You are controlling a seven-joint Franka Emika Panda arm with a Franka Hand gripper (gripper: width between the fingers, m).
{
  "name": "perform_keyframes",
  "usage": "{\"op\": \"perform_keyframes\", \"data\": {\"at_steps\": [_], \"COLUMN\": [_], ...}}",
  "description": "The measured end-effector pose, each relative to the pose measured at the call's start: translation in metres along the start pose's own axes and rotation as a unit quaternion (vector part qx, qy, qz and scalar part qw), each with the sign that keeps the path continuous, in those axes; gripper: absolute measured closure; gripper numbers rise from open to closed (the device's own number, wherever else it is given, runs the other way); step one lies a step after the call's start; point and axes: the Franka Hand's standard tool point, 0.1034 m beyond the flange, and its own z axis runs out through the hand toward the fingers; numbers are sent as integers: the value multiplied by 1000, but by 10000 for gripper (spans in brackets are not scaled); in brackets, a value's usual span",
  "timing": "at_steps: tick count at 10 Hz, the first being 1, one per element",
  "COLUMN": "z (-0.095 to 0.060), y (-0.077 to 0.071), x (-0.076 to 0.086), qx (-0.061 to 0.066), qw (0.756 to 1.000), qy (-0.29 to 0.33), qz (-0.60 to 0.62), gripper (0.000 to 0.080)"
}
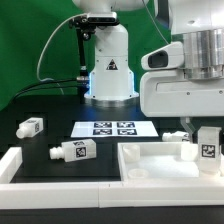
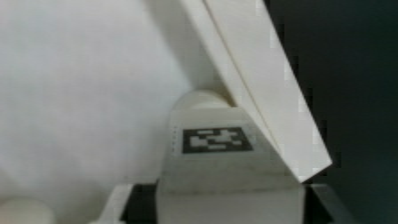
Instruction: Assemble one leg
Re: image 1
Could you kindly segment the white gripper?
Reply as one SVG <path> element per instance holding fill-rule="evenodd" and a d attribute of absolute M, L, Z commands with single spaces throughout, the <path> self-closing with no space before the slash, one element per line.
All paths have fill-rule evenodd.
<path fill-rule="evenodd" d="M 141 59 L 146 73 L 140 80 L 140 108 L 146 117 L 181 117 L 193 141 L 190 117 L 224 116 L 224 78 L 190 81 L 180 66 L 183 44 L 172 42 Z"/>

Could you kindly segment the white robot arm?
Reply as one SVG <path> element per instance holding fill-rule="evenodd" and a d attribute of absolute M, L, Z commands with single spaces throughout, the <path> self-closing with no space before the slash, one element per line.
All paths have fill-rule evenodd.
<path fill-rule="evenodd" d="M 89 103 L 224 116 L 224 0 L 72 0 L 95 32 Z"/>

